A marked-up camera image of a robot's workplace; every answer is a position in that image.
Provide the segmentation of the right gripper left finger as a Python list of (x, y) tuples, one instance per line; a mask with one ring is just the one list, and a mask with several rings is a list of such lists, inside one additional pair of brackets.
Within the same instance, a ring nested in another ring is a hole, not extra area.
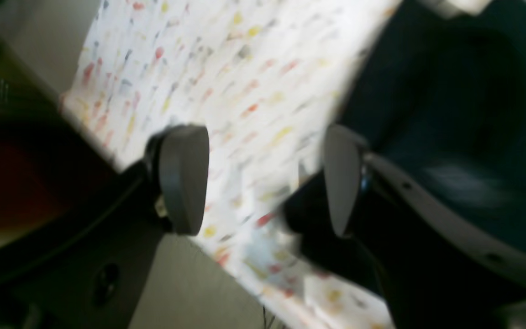
[(198, 235), (209, 134), (170, 126), (84, 205), (0, 246), (0, 329), (127, 329), (167, 233)]

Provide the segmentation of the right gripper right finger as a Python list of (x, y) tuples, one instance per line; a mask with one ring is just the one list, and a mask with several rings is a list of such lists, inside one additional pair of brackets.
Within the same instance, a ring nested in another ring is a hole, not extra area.
[(332, 229), (368, 254), (397, 329), (526, 329), (526, 253), (342, 125), (328, 127), (323, 157)]

